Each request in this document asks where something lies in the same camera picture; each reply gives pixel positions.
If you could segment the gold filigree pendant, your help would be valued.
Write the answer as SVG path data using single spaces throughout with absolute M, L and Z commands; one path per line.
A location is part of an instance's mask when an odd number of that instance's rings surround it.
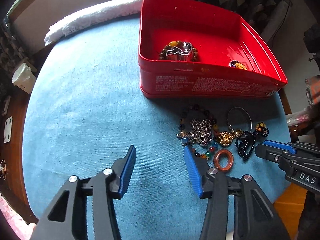
M 232 144 L 235 135 L 229 131 L 223 131 L 216 137 L 216 142 L 222 147 L 228 147 Z

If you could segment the silver wire hoop bangle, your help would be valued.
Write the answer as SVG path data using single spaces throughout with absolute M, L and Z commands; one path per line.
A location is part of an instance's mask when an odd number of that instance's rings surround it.
M 249 132 L 253 129 L 253 122 L 248 111 L 244 108 L 236 106 L 232 107 L 227 113 L 227 128 L 231 131 L 236 130 L 237 125 L 247 124 L 247 130 Z

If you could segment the plastic bag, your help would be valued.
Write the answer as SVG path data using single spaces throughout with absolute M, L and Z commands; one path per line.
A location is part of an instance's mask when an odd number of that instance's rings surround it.
M 297 126 L 312 119 L 312 110 L 310 106 L 302 109 L 301 111 L 285 115 L 286 122 L 289 127 Z

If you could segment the pink bedding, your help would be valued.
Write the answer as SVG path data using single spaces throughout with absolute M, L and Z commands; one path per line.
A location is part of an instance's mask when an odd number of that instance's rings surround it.
M 13 230 L 13 233 L 18 239 L 30 239 L 31 235 L 36 227 L 35 223 L 27 223 L 21 215 L 19 215 L 1 194 L 1 215 L 4 216 L 4 220 L 7 222 L 9 229 Z

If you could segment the red tin box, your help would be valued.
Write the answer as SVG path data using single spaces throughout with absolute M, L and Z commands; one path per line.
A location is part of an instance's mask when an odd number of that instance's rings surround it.
M 193 45 L 191 61 L 170 61 L 171 41 Z M 143 0 L 138 63 L 147 98 L 266 98 L 287 78 L 270 48 L 238 14 L 191 0 Z

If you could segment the white bathroom scale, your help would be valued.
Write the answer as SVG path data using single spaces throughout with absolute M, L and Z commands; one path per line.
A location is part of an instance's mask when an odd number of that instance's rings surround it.
M 10 116 L 6 119 L 4 124 L 4 137 L 3 141 L 4 143 L 9 143 L 11 141 L 11 132 L 12 132 L 12 121 L 13 117 Z

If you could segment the white waste bin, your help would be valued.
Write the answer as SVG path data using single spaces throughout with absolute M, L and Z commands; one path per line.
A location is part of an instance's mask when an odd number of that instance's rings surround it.
M 26 63 L 22 63 L 12 77 L 12 84 L 28 94 L 32 93 L 35 82 L 36 77 Z

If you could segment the white folded towel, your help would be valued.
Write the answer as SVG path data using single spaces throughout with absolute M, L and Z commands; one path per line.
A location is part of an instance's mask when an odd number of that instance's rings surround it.
M 112 0 L 76 11 L 49 27 L 46 46 L 93 25 L 141 12 L 143 0 Z

